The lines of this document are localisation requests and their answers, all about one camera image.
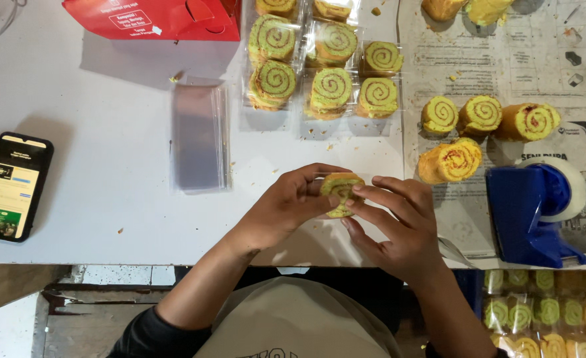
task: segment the newspaper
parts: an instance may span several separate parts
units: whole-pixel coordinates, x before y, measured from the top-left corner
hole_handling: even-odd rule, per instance
[[[420,5],[402,1],[398,17],[400,41],[408,44],[402,69],[406,178],[418,176],[419,153],[458,137],[456,130],[437,135],[421,128],[421,110],[435,95],[445,95],[459,109],[480,94],[494,95],[503,106],[548,102],[562,115],[559,128],[542,141],[484,138],[483,163],[472,178],[433,186],[439,235],[468,259],[494,258],[487,168],[555,156],[586,179],[586,2],[517,0],[504,21],[483,28],[463,11],[449,22],[433,22]],[[561,232],[586,254],[586,207],[562,222]]]

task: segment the phone screen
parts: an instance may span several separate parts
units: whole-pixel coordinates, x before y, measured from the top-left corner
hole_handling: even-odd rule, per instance
[[[21,238],[42,163],[45,143],[5,135],[0,139],[0,238]]]

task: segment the blue tape dispenser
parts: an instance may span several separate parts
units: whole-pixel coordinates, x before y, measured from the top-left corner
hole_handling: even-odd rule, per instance
[[[485,172],[490,216],[500,258],[507,263],[564,268],[586,256],[559,234],[561,222],[586,204],[586,183],[566,160],[535,157]]]

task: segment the black sleeve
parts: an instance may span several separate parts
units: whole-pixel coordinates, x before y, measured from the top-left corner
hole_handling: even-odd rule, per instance
[[[434,349],[434,346],[430,342],[428,342],[428,345],[425,346],[425,357],[426,358],[441,358],[439,353],[437,353],[437,351]],[[496,357],[492,357],[492,358],[507,358],[507,352],[504,351],[503,349],[497,348],[496,349]]]
[[[211,328],[176,328],[163,321],[152,307],[129,323],[107,358],[191,358],[209,337]]]

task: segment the hand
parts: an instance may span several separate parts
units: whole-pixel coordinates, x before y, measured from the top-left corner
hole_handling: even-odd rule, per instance
[[[343,218],[353,244],[375,265],[409,285],[435,276],[445,263],[439,253],[432,189],[413,179],[389,176],[375,176],[372,184],[355,185],[353,192],[387,207],[394,217],[360,201],[348,200],[346,207],[375,224],[389,241],[377,243],[355,219]]]
[[[320,196],[316,174],[344,172],[351,171],[316,163],[282,174],[225,239],[241,255],[277,245],[306,221],[339,205],[338,196]]]

